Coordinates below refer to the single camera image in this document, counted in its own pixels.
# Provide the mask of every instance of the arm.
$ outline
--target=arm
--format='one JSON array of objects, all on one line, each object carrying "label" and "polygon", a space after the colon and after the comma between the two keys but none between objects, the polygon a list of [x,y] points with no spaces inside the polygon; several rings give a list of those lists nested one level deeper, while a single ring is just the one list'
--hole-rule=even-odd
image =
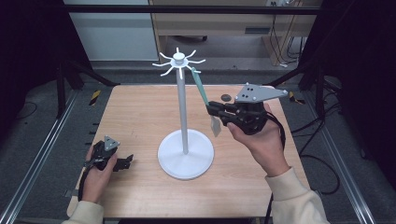
[{"label": "arm", "polygon": [[[269,105],[265,110],[271,112]],[[300,182],[283,154],[279,128],[267,120],[261,132],[245,135],[241,129],[227,124],[233,138],[244,144],[255,161],[267,173],[265,180],[274,193],[274,223],[329,223],[319,196]]]},{"label": "arm", "polygon": [[[93,147],[87,153],[87,161],[91,158]],[[105,191],[107,183],[117,163],[117,155],[114,154],[103,171],[92,167],[84,183],[82,200],[78,202],[73,215],[63,224],[101,224],[103,222],[104,209],[99,205],[100,198]]]}]

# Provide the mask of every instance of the small coin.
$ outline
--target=small coin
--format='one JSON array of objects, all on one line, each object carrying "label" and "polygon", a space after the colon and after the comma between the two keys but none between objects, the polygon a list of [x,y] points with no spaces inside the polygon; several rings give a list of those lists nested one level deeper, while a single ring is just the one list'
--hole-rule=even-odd
[{"label": "small coin", "polygon": [[221,100],[224,101],[224,102],[230,102],[231,99],[232,99],[232,97],[229,94],[222,94],[221,95]]}]

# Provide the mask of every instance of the cabinet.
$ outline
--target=cabinet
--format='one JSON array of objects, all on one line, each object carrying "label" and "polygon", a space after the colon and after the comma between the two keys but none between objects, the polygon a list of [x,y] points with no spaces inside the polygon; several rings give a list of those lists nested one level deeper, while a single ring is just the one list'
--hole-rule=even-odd
[{"label": "cabinet", "polygon": [[[265,7],[267,0],[149,0],[154,6],[245,6]],[[289,7],[318,7],[320,0],[292,1]],[[284,53],[291,36],[308,36],[315,16],[276,16],[274,34],[271,35],[274,15],[242,15],[242,14],[162,14],[153,13],[154,34],[157,40],[157,50],[164,52],[166,37],[169,35],[260,35],[270,53],[273,64],[277,64],[276,54]],[[270,38],[276,47],[274,52],[270,45]]]}]

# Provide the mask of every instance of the white round base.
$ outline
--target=white round base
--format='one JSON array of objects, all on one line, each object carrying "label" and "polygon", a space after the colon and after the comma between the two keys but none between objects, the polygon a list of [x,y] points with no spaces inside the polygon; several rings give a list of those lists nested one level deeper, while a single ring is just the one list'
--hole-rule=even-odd
[{"label": "white round base", "polygon": [[158,149],[161,167],[170,176],[189,180],[209,169],[215,156],[212,143],[203,133],[188,129],[189,153],[183,153],[181,130],[169,133]]}]

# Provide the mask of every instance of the person's right hand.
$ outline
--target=person's right hand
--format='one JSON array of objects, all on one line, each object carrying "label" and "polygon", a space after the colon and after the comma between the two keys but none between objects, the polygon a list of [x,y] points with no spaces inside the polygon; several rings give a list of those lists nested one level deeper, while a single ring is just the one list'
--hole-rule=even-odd
[{"label": "person's right hand", "polygon": [[[268,104],[264,104],[266,111],[271,112]],[[227,127],[233,138],[244,144],[251,152],[254,160],[264,169],[269,177],[282,175],[289,170],[283,154],[282,142],[280,141],[279,127],[271,120],[267,120],[261,132],[246,135],[235,124],[229,122]]]}]

